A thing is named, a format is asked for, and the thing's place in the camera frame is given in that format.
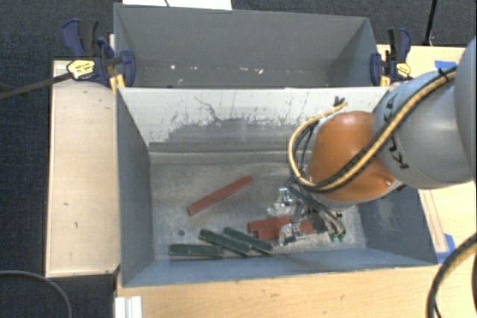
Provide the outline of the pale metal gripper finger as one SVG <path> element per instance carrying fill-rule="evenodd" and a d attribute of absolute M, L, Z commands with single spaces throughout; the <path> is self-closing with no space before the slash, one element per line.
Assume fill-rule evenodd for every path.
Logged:
<path fill-rule="evenodd" d="M 280 188 L 271 206 L 267 208 L 269 217 L 285 217 L 292 215 L 296 207 L 296 200 L 287 188 Z"/>
<path fill-rule="evenodd" d="M 298 223 L 287 223 L 279 230 L 279 245 L 288 245 L 295 242 L 300 237 L 300 226 Z"/>

